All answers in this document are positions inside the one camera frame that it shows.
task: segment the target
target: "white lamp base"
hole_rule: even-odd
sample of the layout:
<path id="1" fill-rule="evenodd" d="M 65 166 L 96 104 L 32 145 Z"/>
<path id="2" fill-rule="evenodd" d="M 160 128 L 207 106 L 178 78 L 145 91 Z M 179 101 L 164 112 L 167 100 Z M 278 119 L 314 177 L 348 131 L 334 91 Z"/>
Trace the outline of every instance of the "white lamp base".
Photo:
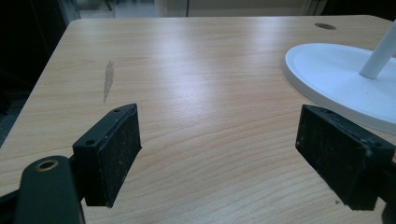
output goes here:
<path id="1" fill-rule="evenodd" d="M 396 59 L 376 79 L 362 77 L 373 52 L 335 44 L 304 44 L 288 51 L 283 72 L 306 97 L 347 119 L 396 134 Z"/>

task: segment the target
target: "table surface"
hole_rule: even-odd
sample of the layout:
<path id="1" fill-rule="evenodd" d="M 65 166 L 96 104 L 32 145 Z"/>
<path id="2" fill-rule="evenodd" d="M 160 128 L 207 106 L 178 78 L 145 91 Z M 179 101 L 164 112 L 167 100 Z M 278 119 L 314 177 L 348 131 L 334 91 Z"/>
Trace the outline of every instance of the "table surface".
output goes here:
<path id="1" fill-rule="evenodd" d="M 313 103 L 281 66 L 303 43 L 374 49 L 390 25 L 371 16 L 73 21 L 0 151 L 0 194 L 19 187 L 31 162 L 71 156 L 112 108 L 137 103 L 143 149 L 112 209 L 83 205 L 88 223 L 381 223 L 381 200 L 352 212 L 295 149 L 301 106 Z"/>

